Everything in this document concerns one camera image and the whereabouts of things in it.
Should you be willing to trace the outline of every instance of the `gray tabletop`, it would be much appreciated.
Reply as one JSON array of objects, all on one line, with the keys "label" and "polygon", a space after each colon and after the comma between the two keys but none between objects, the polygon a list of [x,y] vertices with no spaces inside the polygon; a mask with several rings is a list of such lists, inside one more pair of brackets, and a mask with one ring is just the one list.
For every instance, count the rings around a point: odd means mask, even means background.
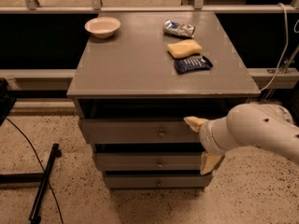
[{"label": "gray tabletop", "polygon": [[[69,97],[250,97],[260,92],[212,12],[116,12],[120,20],[108,39],[91,35],[67,95]],[[196,26],[194,40],[214,67],[180,75],[167,44],[166,20]]]}]

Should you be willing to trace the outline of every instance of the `speckled floor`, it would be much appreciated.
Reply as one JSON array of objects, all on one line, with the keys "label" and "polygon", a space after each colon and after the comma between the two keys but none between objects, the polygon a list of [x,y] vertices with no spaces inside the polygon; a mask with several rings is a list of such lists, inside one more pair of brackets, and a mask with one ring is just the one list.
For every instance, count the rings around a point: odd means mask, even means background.
[{"label": "speckled floor", "polygon": [[[60,144],[63,156],[55,161],[50,183],[65,224],[299,223],[299,167],[278,155],[253,147],[230,151],[205,190],[109,190],[94,166],[78,117],[63,108],[39,112],[13,109],[9,118],[44,164],[52,144]],[[40,172],[40,167],[27,141],[5,121],[0,127],[0,174],[25,172]],[[0,186],[0,223],[30,223],[36,191]],[[41,223],[61,223],[49,189],[40,215]]]}]

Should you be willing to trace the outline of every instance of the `black cable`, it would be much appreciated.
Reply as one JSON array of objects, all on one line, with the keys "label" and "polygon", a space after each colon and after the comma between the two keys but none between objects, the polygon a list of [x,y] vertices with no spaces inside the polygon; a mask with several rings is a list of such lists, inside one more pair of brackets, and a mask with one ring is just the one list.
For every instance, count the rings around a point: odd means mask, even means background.
[{"label": "black cable", "polygon": [[[29,143],[29,145],[31,146],[32,150],[34,151],[34,153],[36,154],[36,158],[38,160],[38,163],[39,165],[41,166],[41,169],[43,170],[43,172],[45,173],[45,169],[43,167],[43,164],[41,163],[37,153],[36,153],[36,149],[34,148],[33,144],[31,143],[31,141],[29,140],[29,138],[25,135],[25,133],[23,133],[23,131],[13,122],[11,121],[9,118],[5,117],[5,119],[10,122],[21,134],[22,136],[27,140],[27,142]],[[52,195],[53,195],[53,198],[56,202],[56,206],[57,206],[57,209],[58,209],[58,213],[59,213],[59,217],[60,217],[60,220],[62,222],[62,224],[64,224],[64,219],[63,219],[63,215],[62,215],[62,212],[61,212],[61,209],[60,209],[60,205],[58,204],[58,201],[57,201],[57,198],[56,198],[56,194],[54,192],[54,189],[52,187],[52,185],[50,184],[49,180],[48,180],[48,184],[49,184],[49,187],[50,187],[50,190],[52,192]]]}]

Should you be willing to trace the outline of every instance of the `black metal stand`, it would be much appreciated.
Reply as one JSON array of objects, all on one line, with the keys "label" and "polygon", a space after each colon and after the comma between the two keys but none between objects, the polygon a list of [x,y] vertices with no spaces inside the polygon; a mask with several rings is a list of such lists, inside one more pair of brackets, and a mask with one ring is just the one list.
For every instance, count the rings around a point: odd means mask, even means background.
[{"label": "black metal stand", "polygon": [[62,156],[62,152],[58,149],[58,147],[59,144],[53,145],[44,173],[0,175],[0,184],[40,182],[36,194],[36,199],[29,216],[31,224],[38,224],[40,222],[41,218],[38,215],[38,212],[46,191],[47,184],[49,183],[50,172],[53,167],[55,158],[59,158]]}]

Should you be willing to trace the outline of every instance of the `black object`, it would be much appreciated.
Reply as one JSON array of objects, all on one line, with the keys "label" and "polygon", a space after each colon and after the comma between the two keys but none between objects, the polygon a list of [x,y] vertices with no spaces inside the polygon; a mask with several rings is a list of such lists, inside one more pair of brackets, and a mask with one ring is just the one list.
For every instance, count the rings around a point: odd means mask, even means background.
[{"label": "black object", "polygon": [[213,64],[205,56],[196,59],[175,60],[175,68],[182,74],[198,70],[209,70],[212,67]]},{"label": "black object", "polygon": [[7,81],[0,79],[0,126],[15,102],[16,98],[7,95]]},{"label": "black object", "polygon": [[53,144],[50,157],[44,173],[35,174],[16,174],[16,175],[0,175],[0,184],[11,184],[11,183],[28,183],[28,182],[40,182],[36,199],[29,216],[31,224],[38,224],[41,220],[38,215],[38,211],[45,194],[47,184],[49,183],[50,172],[53,167],[55,158],[61,157],[62,152],[58,149],[59,144]]}]

